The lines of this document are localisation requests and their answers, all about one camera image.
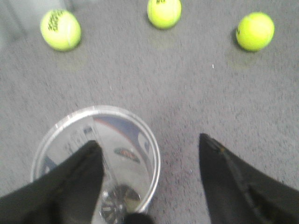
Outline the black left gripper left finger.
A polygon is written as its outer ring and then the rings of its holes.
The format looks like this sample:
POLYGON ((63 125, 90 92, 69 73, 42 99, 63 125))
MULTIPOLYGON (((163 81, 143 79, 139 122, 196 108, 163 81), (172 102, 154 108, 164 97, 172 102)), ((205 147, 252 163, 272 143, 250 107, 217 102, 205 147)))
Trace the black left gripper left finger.
POLYGON ((48 174, 0 199, 2 224, 90 224, 104 179, 102 149, 88 141, 48 174))

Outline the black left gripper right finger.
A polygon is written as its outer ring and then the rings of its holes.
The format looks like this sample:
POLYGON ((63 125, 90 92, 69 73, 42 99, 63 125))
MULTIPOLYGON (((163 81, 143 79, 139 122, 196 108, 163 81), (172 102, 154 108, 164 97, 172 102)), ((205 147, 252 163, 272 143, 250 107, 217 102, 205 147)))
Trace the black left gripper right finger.
POLYGON ((206 133, 199 170, 213 224, 297 224, 299 192, 255 169, 206 133))

